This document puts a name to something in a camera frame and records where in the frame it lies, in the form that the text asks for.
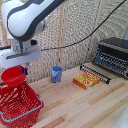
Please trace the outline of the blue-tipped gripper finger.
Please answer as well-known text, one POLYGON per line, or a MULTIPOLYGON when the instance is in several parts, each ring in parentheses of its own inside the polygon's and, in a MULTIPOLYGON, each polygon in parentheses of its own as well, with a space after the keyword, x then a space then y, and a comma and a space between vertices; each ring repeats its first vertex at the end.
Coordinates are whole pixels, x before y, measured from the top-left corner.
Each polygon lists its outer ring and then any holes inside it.
POLYGON ((29 64, 27 64, 26 67, 22 70, 22 73, 28 75, 28 68, 29 68, 29 64))

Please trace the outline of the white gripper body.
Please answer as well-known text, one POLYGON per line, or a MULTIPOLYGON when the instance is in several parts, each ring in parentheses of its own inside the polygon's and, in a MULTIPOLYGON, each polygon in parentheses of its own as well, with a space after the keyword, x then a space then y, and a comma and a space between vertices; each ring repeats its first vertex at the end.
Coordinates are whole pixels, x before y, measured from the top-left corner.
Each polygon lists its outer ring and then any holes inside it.
POLYGON ((29 40, 23 43, 24 49, 15 52, 12 49, 0 50, 0 67, 8 69, 38 60, 42 57, 41 48, 37 40, 29 40))

